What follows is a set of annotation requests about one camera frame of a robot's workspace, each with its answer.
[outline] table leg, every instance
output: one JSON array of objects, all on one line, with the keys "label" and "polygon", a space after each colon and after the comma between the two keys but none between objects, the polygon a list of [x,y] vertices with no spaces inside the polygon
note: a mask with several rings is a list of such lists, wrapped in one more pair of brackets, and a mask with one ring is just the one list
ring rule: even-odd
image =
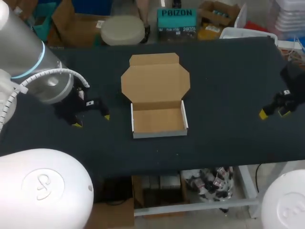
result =
[{"label": "table leg", "polygon": [[273,170],[271,171],[270,175],[267,178],[266,183],[262,188],[260,188],[260,192],[257,195],[257,199],[259,200],[258,205],[251,205],[249,206],[249,213],[251,218],[257,218],[261,215],[261,205],[264,198],[264,195],[269,188],[269,186],[282,174],[288,173],[295,169],[298,161],[289,161],[289,162],[281,162],[277,163]]}]

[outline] cardboard box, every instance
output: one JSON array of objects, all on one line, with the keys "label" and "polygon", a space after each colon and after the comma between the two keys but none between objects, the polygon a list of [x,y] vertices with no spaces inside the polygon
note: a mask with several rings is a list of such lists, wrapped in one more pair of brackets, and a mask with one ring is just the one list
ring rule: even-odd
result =
[{"label": "cardboard box", "polygon": [[[134,226],[134,202],[142,203],[143,195],[138,191],[140,177],[132,176],[131,181],[132,190],[127,190],[127,193],[131,192],[132,197],[122,203],[120,201],[113,202],[113,205],[110,203],[94,204],[85,229],[112,229]],[[124,190],[128,187],[129,185],[126,185],[126,183],[120,186]]]},{"label": "cardboard box", "polygon": [[76,14],[72,1],[62,0],[52,18],[65,46],[92,47],[101,23],[109,17]]},{"label": "cardboard box", "polygon": [[175,53],[133,55],[121,77],[122,93],[131,100],[133,138],[187,135],[182,97],[190,75]]},{"label": "cardboard box", "polygon": [[210,23],[204,23],[198,31],[198,40],[214,40],[218,39],[223,31],[223,27],[215,26]]},{"label": "cardboard box", "polygon": [[64,49],[63,42],[54,24],[51,25],[47,45],[50,49]]},{"label": "cardboard box", "polygon": [[196,9],[158,9],[158,38],[160,41],[195,40],[197,32]]},{"label": "cardboard box", "polygon": [[[240,11],[240,8],[237,4],[234,6],[229,6],[219,1],[205,1],[200,5],[199,9],[201,11],[200,15],[203,19],[206,19],[215,25],[220,24],[223,26],[234,26],[235,20]],[[226,13],[229,15],[229,17],[217,15],[213,13],[214,10],[221,13]]]},{"label": "cardboard box", "polygon": [[117,206],[94,204],[85,229],[109,229],[134,226],[133,198]]}]

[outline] white storage bin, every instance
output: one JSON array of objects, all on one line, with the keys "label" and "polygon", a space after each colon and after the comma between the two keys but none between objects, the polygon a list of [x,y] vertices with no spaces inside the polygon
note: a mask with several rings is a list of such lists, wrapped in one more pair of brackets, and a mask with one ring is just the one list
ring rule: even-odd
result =
[{"label": "white storage bin", "polygon": [[269,0],[267,29],[280,40],[305,36],[305,1]]}]

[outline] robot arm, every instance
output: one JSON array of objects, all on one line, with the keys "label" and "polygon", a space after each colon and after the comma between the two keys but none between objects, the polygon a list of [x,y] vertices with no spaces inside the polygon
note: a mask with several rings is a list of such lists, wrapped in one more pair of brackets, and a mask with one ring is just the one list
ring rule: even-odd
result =
[{"label": "robot arm", "polygon": [[[87,81],[67,69],[3,0],[0,0],[0,50],[0,69],[15,83],[27,87],[41,102],[53,105],[55,114],[68,124],[82,127],[77,113],[88,110],[99,110],[109,120],[109,109],[101,98],[87,98]],[[0,131],[18,93],[16,88],[3,107]]]}]

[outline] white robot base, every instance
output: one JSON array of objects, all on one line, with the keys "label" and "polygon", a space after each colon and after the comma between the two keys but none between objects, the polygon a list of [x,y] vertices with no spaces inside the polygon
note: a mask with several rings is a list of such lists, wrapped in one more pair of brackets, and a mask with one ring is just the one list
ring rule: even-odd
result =
[{"label": "white robot base", "polygon": [[0,157],[0,228],[82,229],[93,205],[83,165],[51,149]]}]

